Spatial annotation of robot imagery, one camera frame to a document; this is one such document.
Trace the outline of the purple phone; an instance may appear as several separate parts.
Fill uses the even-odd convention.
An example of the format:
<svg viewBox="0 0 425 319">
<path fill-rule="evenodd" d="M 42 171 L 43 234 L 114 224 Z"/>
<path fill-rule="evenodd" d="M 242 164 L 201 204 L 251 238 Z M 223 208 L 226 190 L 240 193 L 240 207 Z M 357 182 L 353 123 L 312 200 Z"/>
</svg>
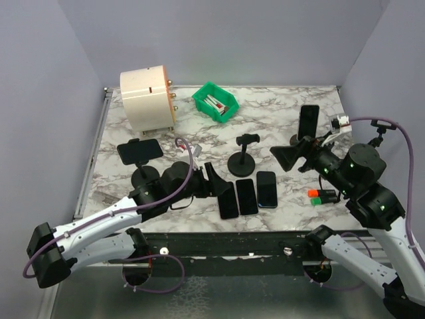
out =
<svg viewBox="0 0 425 319">
<path fill-rule="evenodd" d="M 218 208 L 220 218 L 223 220 L 235 219 L 239 216 L 238 204 L 234 186 L 230 183 L 229 188 L 218 196 Z"/>
</svg>

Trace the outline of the black round base phone stand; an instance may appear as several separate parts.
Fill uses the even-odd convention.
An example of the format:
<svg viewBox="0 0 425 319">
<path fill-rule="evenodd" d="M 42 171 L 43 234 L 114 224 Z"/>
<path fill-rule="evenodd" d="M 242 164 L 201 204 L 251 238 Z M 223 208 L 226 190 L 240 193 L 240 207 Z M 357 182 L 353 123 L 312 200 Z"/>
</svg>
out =
<svg viewBox="0 0 425 319">
<path fill-rule="evenodd" d="M 227 162 L 229 172 L 236 177 L 248 177 L 255 169 L 254 158 L 246 153 L 247 146 L 251 143 L 259 143 L 258 134 L 243 134 L 236 137 L 236 144 L 242 149 L 240 152 L 232 154 Z"/>
</svg>

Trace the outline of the silver phone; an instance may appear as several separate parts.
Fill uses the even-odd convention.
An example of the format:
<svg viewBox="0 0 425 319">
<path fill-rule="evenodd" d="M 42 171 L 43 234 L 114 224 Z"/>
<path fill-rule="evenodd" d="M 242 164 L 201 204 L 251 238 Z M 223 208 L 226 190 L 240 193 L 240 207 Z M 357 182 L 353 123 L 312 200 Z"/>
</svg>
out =
<svg viewBox="0 0 425 319">
<path fill-rule="evenodd" d="M 243 216 L 256 215 L 258 213 L 258 206 L 252 179 L 237 180 L 236 191 L 240 214 Z"/>
</svg>

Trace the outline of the black phone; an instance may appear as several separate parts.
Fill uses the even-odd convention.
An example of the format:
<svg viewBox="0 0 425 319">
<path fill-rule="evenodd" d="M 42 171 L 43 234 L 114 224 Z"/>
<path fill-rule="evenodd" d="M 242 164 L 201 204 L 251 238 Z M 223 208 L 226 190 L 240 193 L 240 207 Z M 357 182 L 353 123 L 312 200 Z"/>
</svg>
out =
<svg viewBox="0 0 425 319">
<path fill-rule="evenodd" d="M 276 174 L 274 172 L 259 171 L 256 174 L 256 188 L 259 207 L 273 209 L 278 206 Z"/>
</svg>

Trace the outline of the dark phone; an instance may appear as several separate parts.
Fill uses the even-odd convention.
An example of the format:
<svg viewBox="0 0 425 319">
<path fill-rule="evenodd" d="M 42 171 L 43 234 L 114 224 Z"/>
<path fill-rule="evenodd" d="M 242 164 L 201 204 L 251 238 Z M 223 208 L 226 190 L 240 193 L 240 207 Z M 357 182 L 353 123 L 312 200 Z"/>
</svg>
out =
<svg viewBox="0 0 425 319">
<path fill-rule="evenodd" d="M 297 140 L 302 140 L 308 136 L 316 136 L 317 123 L 319 118 L 319 106 L 317 104 L 304 104 L 299 112 L 299 123 L 297 129 Z"/>
</svg>

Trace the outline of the black tripod phone stand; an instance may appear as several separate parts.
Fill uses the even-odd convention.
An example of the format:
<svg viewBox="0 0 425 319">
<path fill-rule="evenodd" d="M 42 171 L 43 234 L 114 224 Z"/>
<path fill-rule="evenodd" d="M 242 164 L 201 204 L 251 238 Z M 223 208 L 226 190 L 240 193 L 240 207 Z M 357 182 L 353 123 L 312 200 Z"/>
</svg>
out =
<svg viewBox="0 0 425 319">
<path fill-rule="evenodd" d="M 394 124 L 387 125 L 387 124 L 379 124 L 378 120 L 371 120 L 371 126 L 375 127 L 377 129 L 378 136 L 371 139 L 368 142 L 368 145 L 372 146 L 373 148 L 378 148 L 382 142 L 383 142 L 383 135 L 386 134 L 388 130 L 396 130 L 397 127 Z"/>
</svg>

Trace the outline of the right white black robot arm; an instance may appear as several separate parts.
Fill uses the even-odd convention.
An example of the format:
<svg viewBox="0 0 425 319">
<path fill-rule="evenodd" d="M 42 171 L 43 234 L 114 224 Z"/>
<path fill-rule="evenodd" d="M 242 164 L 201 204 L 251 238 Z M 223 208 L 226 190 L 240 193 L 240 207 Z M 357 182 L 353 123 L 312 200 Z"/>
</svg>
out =
<svg viewBox="0 0 425 319">
<path fill-rule="evenodd" d="M 395 318 L 424 317 L 424 266 L 421 248 L 408 234 L 407 214 L 396 195 L 378 180 L 386 168 L 374 147 L 355 144 L 343 159 L 322 141 L 304 137 L 293 146 L 270 149 L 284 171 L 305 158 L 300 172 L 315 170 L 347 199 L 350 214 L 376 239 L 391 266 L 353 248 L 334 230 L 321 225 L 307 234 L 306 255 L 326 257 L 371 287 Z"/>
</svg>

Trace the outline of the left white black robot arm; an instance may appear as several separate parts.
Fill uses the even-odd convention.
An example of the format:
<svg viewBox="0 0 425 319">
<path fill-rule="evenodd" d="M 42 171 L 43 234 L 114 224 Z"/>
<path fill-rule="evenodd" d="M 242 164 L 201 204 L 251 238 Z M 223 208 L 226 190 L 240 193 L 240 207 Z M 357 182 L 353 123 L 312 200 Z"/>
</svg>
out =
<svg viewBox="0 0 425 319">
<path fill-rule="evenodd" d="M 48 223 L 36 226 L 27 246 L 29 261 L 23 277 L 35 278 L 39 288 L 48 288 L 88 265 L 142 261 L 149 245 L 136 225 L 166 213 L 182 199 L 218 197 L 229 187 L 209 162 L 204 168 L 175 162 L 161 177 L 138 185 L 115 204 L 85 219 L 56 227 Z"/>
</svg>

